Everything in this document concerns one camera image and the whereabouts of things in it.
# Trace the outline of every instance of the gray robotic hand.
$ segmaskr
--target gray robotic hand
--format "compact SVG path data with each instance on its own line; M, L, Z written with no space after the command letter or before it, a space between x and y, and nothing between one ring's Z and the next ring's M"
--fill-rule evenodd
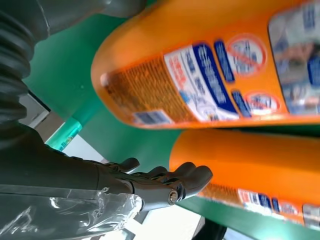
M213 177L208 167L195 167L192 162L183 163L174 172L158 166L148 173L127 174L139 165L136 158L128 158L121 164L108 163L103 167L106 167L113 178L126 186L128 193L141 197L141 211L168 207L194 196L208 185Z

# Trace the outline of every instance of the white label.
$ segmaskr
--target white label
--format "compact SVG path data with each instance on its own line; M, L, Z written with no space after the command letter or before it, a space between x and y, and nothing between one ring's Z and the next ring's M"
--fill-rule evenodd
M200 122L236 120L239 116L218 108L202 76L192 45L164 56L182 99Z

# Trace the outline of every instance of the blue label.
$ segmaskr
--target blue label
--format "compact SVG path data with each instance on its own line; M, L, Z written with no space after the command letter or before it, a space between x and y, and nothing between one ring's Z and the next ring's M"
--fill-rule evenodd
M315 27L315 5L308 4L303 9L303 27L305 31L313 30Z
M223 85L211 48L202 43L193 46L193 51L205 84L217 107L238 114Z
M222 72L223 73L224 79L228 83L233 83L235 81L235 76L233 76L232 71L231 70L230 63L228 60L227 53L226 51L225 44L221 41L216 41L214 44L215 53L219 60L219 64L221 67Z
M320 86L320 57L315 56L308 61L309 79L312 85Z
M238 110L240 110L240 112L242 114L242 116L245 118L251 117L250 110L248 109L248 107L247 106L247 104L245 102L244 98L239 91L238 90L232 91L231 94L233 100L238 106Z
M260 204L265 208L271 209L270 199L264 194L259 194Z
M278 199L276 198L272 198L272 199L272 205L273 206L273 209L277 212L277 213L280 213L280 208L279 208L279 203L278 202Z

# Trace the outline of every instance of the circular logo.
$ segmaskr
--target circular logo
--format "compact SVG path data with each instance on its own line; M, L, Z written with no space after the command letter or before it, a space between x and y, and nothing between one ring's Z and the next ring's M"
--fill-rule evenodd
M249 93L245 96L245 99L252 115L269 115L280 108L278 99L267 93Z
M263 68L266 51L258 38L250 34L238 35L226 46L227 56L233 73L250 76Z

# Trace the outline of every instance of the white wall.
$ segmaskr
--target white wall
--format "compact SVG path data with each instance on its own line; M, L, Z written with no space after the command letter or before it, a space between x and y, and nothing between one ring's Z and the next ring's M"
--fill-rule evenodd
M69 157L78 157L85 160L93 160L100 163L106 163L103 156L94 148L89 145L79 135L75 136L69 144L63 151Z

